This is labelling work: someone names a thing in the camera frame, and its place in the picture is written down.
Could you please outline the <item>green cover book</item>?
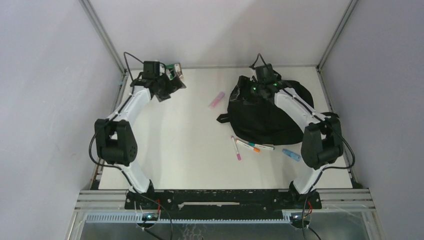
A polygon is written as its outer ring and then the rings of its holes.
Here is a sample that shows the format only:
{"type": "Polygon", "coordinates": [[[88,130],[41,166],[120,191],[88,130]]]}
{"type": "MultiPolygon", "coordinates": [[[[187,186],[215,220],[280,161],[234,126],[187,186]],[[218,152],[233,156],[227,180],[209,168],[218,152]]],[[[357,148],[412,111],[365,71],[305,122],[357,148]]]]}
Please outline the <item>green cover book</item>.
{"type": "Polygon", "coordinates": [[[179,78],[180,80],[184,79],[182,67],[180,63],[172,63],[166,65],[166,75],[170,80],[179,78]]]}

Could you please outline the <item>black student backpack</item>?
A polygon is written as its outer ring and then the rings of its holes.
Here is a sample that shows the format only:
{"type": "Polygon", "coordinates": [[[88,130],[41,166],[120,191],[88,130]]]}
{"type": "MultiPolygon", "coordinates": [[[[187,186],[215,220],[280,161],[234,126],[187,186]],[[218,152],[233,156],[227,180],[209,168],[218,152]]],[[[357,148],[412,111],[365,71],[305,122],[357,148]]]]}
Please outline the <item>black student backpack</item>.
{"type": "Polygon", "coordinates": [[[280,146],[302,142],[302,128],[269,100],[251,95],[253,86],[249,77],[239,76],[229,96],[227,113],[216,120],[229,123],[237,137],[254,144],[280,146]]]}

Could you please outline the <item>blue correction tape dispenser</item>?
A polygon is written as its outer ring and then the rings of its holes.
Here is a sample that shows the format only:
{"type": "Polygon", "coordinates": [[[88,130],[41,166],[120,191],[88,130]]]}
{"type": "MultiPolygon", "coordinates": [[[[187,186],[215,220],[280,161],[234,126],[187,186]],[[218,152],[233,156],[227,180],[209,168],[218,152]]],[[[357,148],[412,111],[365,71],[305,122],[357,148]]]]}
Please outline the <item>blue correction tape dispenser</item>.
{"type": "Polygon", "coordinates": [[[284,149],[282,150],[282,152],[283,152],[286,156],[290,157],[291,159],[293,159],[293,160],[295,160],[295,161],[297,161],[297,162],[300,162],[300,161],[302,160],[301,155],[299,155],[299,154],[297,154],[296,152],[293,152],[293,151],[291,151],[291,150],[289,150],[289,149],[284,148],[284,149]]]}

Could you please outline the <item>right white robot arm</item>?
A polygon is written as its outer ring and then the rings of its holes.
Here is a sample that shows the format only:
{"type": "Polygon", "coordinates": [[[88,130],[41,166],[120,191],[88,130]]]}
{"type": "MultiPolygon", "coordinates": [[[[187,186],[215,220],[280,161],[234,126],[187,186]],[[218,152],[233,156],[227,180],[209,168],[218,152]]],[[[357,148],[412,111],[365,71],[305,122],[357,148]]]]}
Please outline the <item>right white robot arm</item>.
{"type": "Polygon", "coordinates": [[[307,168],[291,182],[295,191],[289,194],[289,203],[302,208],[323,172],[335,168],[335,162],[344,153],[341,123],[335,116],[316,111],[291,83],[279,78],[271,64],[251,65],[250,68],[254,71],[250,92],[272,102],[302,130],[300,154],[307,168]]]}

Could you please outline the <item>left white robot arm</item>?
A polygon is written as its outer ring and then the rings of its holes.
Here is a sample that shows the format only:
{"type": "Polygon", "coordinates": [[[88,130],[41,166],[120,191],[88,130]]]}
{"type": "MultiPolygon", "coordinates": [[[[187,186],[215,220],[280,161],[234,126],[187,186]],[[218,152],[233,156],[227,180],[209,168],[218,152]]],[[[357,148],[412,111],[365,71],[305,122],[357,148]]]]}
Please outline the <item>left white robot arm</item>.
{"type": "Polygon", "coordinates": [[[138,204],[145,209],[155,205],[157,196],[149,190],[152,182],[136,161],[138,144],[132,125],[152,98],[163,102],[177,90],[186,88],[183,80],[180,63],[165,65],[145,61],[143,70],[131,79],[127,99],[107,118],[99,118],[94,123],[94,136],[89,145],[96,147],[98,158],[105,161],[103,166],[123,174],[130,191],[138,193],[138,204]]]}

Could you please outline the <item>teal capped marker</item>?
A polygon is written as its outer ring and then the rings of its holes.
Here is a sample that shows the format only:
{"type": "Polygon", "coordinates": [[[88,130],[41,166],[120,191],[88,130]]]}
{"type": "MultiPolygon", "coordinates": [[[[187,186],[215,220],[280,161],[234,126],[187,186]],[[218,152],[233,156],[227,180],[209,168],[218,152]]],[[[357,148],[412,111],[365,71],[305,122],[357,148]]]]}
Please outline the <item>teal capped marker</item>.
{"type": "Polygon", "coordinates": [[[273,146],[267,146],[267,145],[263,145],[263,144],[252,143],[252,142],[248,142],[247,144],[254,147],[254,148],[258,148],[258,149],[266,149],[266,150],[274,150],[275,149],[273,146]]]}

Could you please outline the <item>orange capped marker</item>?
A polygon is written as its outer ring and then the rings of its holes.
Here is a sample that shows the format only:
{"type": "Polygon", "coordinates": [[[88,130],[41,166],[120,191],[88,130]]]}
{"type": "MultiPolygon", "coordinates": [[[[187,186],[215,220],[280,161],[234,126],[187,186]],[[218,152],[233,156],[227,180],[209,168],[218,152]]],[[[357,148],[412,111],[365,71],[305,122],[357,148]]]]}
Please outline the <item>orange capped marker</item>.
{"type": "Polygon", "coordinates": [[[244,147],[246,147],[246,148],[249,148],[250,150],[255,151],[255,152],[257,152],[257,153],[260,153],[260,152],[261,152],[261,150],[260,150],[260,149],[258,149],[258,148],[256,148],[256,147],[254,147],[254,146],[251,146],[251,145],[249,145],[248,143],[245,143],[245,142],[243,142],[243,141],[241,141],[241,140],[239,140],[239,139],[236,139],[236,143],[237,143],[237,144],[239,144],[239,145],[241,145],[241,146],[244,146],[244,147]]]}

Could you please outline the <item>pink capped marker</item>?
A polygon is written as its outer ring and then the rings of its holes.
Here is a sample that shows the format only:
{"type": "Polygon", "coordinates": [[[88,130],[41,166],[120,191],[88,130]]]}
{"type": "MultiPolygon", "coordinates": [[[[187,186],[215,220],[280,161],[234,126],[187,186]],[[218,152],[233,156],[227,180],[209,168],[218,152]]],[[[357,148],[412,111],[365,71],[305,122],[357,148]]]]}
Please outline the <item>pink capped marker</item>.
{"type": "Polygon", "coordinates": [[[237,160],[238,160],[238,161],[241,161],[241,160],[242,160],[242,158],[241,158],[241,155],[240,155],[239,149],[238,149],[238,147],[237,147],[236,139],[234,138],[234,136],[233,136],[233,135],[231,136],[231,143],[232,143],[232,145],[233,145],[233,148],[234,148],[234,151],[235,151],[235,154],[236,154],[237,160]]]}

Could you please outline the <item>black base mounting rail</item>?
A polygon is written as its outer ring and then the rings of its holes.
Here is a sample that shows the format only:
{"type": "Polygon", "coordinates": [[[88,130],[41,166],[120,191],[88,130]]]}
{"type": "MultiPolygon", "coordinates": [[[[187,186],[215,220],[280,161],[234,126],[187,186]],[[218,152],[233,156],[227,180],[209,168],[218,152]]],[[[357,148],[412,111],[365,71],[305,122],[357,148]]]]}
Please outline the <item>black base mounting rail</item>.
{"type": "Polygon", "coordinates": [[[125,194],[126,210],[152,210],[166,219],[177,217],[216,218],[275,217],[293,210],[307,214],[322,209],[320,194],[307,196],[287,189],[153,190],[125,194]]]}

